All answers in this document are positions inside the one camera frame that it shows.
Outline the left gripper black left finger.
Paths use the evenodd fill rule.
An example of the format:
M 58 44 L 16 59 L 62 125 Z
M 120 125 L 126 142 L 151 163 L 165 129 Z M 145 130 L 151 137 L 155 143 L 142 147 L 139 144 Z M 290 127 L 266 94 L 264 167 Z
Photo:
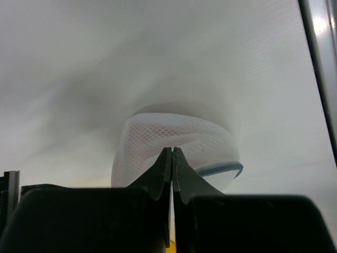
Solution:
M 165 252 L 172 150 L 125 188 L 22 187 L 1 252 Z

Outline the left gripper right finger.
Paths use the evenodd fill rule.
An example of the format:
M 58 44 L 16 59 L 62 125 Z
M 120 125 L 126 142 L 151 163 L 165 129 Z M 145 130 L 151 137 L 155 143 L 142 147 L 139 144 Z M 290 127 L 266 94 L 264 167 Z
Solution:
M 336 252 L 316 205 L 298 195 L 225 195 L 172 153 L 177 252 Z

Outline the clear mesh laundry bag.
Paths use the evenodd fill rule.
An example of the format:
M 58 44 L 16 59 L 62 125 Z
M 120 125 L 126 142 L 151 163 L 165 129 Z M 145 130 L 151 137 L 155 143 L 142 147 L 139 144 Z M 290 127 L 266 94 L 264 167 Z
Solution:
M 243 171 L 231 134 L 200 118 L 140 113 L 123 125 L 112 166 L 112 187 L 126 187 L 148 170 L 163 148 L 181 148 L 188 164 L 219 191 Z

